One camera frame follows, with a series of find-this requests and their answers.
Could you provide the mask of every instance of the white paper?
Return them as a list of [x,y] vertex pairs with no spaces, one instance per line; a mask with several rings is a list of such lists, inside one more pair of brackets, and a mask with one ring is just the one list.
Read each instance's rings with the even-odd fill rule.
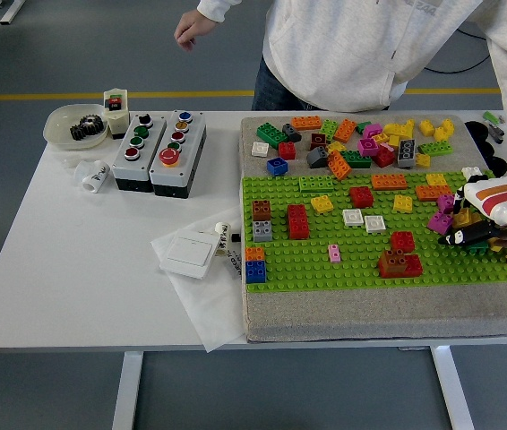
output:
[[[190,224],[185,229],[213,233],[218,222],[226,222],[233,232],[240,232],[242,220],[239,206]],[[160,260],[164,258],[173,237],[174,233],[151,241]],[[233,266],[228,265],[226,255],[213,258],[204,279],[169,272],[167,275],[207,352],[245,333],[241,280],[236,276]]]

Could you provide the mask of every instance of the floor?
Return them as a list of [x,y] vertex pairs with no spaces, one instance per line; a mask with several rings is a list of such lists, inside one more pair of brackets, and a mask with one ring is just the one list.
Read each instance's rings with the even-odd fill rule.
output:
[[[268,0],[244,2],[192,54],[172,34],[194,0],[32,1],[0,25],[0,250],[45,142],[50,112],[111,88],[149,92],[132,110],[248,110]],[[477,33],[475,26],[463,29]],[[430,64],[458,70],[486,43],[455,34]],[[423,72],[391,109],[500,109],[490,61]],[[165,94],[174,91],[176,94]],[[196,91],[214,91],[202,96]],[[507,346],[453,355],[476,429],[507,428]],[[0,429],[108,429],[122,355],[0,355]],[[135,428],[450,428],[431,354],[396,348],[146,354]]]

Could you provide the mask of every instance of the green baseplate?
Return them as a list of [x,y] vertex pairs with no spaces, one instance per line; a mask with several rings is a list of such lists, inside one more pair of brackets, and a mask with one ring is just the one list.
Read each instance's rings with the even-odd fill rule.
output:
[[[444,172],[451,190],[465,184],[459,172]],[[415,186],[427,185],[426,174],[405,174],[407,190],[374,191],[373,208],[362,209],[363,215],[382,215],[386,230],[370,234],[365,226],[346,227],[342,212],[354,209],[348,195],[351,186],[371,187],[371,175],[352,173],[343,181],[333,178],[332,193],[301,193],[299,177],[244,177],[243,204],[245,246],[262,246],[265,251],[267,281],[247,284],[251,293],[282,291],[315,291],[350,288],[430,287],[441,285],[483,284],[507,281],[507,250],[495,253],[487,249],[472,254],[457,246],[439,245],[439,235],[426,225],[437,211],[436,202],[420,202]],[[329,195],[334,210],[319,215],[310,200]],[[395,195],[413,197],[413,213],[393,210]],[[255,243],[252,228],[252,201],[271,203],[271,242]],[[310,236],[306,240],[288,238],[287,207],[304,204]],[[391,233],[411,231],[415,251],[423,264],[423,274],[416,278],[384,279],[377,262],[383,250],[391,249]],[[331,263],[327,245],[337,244],[341,263]]]

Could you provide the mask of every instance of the yellow floor line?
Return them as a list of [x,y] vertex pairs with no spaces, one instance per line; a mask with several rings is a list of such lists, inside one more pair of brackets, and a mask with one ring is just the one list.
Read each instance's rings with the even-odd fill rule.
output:
[[[407,95],[483,95],[500,94],[498,88],[411,88],[405,91]],[[130,99],[186,99],[209,97],[252,97],[252,90],[224,90],[224,91],[146,91],[128,92]],[[70,92],[58,94],[0,94],[0,101],[20,100],[72,100],[72,99],[101,99],[101,92]]]

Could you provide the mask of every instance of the white table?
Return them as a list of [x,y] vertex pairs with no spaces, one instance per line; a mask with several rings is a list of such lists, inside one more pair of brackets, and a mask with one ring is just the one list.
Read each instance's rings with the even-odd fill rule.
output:
[[[450,114],[482,121],[482,112]],[[137,351],[202,349],[150,241],[238,205],[240,121],[284,113],[205,115],[208,138],[187,200],[121,192],[112,177],[98,194],[87,193],[62,161],[78,154],[110,165],[120,141],[107,138],[73,154],[48,145],[0,253],[0,352],[125,351],[115,428],[132,425],[142,366]],[[494,148],[507,160],[507,130],[504,144]],[[223,348],[430,346],[453,426],[471,428],[448,346],[500,343],[507,337],[309,344],[247,344],[242,337]]]

